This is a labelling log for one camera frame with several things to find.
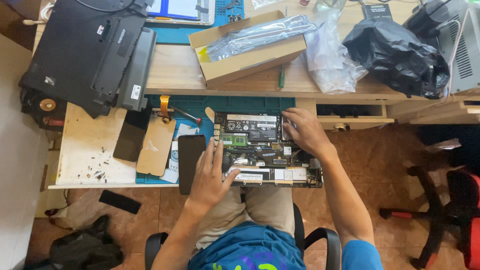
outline blue t-shirt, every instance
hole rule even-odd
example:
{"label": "blue t-shirt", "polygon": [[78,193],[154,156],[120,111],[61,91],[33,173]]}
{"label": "blue t-shirt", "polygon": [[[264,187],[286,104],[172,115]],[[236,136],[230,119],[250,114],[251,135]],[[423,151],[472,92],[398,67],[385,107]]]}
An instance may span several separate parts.
{"label": "blue t-shirt", "polygon": [[[188,270],[306,269],[295,239],[271,226],[246,221],[231,228],[192,257]],[[350,241],[342,254],[342,269],[382,270],[377,249],[365,241]]]}

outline hand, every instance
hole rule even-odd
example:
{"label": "hand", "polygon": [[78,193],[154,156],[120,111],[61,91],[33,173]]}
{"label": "hand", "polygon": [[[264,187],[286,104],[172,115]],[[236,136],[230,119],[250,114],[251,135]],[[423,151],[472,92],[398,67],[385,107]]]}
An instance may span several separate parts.
{"label": "hand", "polygon": [[215,154],[214,140],[210,138],[207,150],[198,159],[190,195],[185,206],[195,215],[203,217],[225,196],[240,169],[232,170],[222,182],[223,141],[219,141]]}
{"label": "hand", "polygon": [[316,116],[300,108],[286,109],[282,115],[297,125],[295,128],[290,123],[283,123],[283,129],[303,150],[321,161],[337,157],[335,146],[328,139]]}

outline blue silicone mat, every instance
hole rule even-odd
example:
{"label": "blue silicone mat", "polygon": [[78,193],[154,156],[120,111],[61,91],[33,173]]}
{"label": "blue silicone mat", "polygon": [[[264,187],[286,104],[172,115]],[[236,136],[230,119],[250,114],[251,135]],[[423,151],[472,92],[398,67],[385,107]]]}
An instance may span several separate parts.
{"label": "blue silicone mat", "polygon": [[[160,95],[145,95],[154,108],[160,108]],[[175,112],[175,132],[181,123],[199,127],[200,134],[204,134],[206,141],[213,136],[213,123],[205,114],[205,108],[210,107],[213,111],[243,112],[243,113],[268,113],[280,114],[283,110],[295,107],[295,98],[267,98],[267,97],[229,97],[229,96],[170,96],[168,104],[179,108],[194,117],[201,117],[202,121],[197,125],[193,120]],[[158,176],[138,173],[135,179],[137,184],[170,184],[160,180]]]}
{"label": "blue silicone mat", "polygon": [[153,29],[156,32],[157,43],[169,44],[190,44],[188,35],[193,34],[211,27],[226,25],[229,15],[241,14],[245,18],[243,1],[239,0],[239,6],[233,6],[231,9],[222,9],[226,7],[231,0],[216,0],[215,3],[215,21],[211,26],[202,25],[178,25],[165,23],[145,23],[145,27]]}

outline black plastic bag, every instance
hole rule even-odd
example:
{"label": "black plastic bag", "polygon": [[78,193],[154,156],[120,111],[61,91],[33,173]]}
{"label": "black plastic bag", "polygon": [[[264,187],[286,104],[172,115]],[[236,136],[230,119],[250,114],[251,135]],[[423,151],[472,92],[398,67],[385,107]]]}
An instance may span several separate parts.
{"label": "black plastic bag", "polygon": [[99,217],[91,227],[53,241],[50,263],[62,270],[108,270],[123,262],[120,246],[108,234],[110,217]]}
{"label": "black plastic bag", "polygon": [[440,52],[391,19],[360,21],[342,44],[353,61],[407,97],[439,99],[450,78]]}

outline cardboard box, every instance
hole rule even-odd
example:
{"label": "cardboard box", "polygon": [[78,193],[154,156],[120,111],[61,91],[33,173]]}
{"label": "cardboard box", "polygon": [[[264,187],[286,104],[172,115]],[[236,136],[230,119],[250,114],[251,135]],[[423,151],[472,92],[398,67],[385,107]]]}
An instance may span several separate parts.
{"label": "cardboard box", "polygon": [[265,45],[219,61],[200,62],[201,55],[198,52],[208,43],[217,40],[226,33],[284,17],[281,11],[272,11],[189,35],[190,45],[200,63],[205,86],[208,88],[214,87],[297,58],[307,48],[303,35]]}

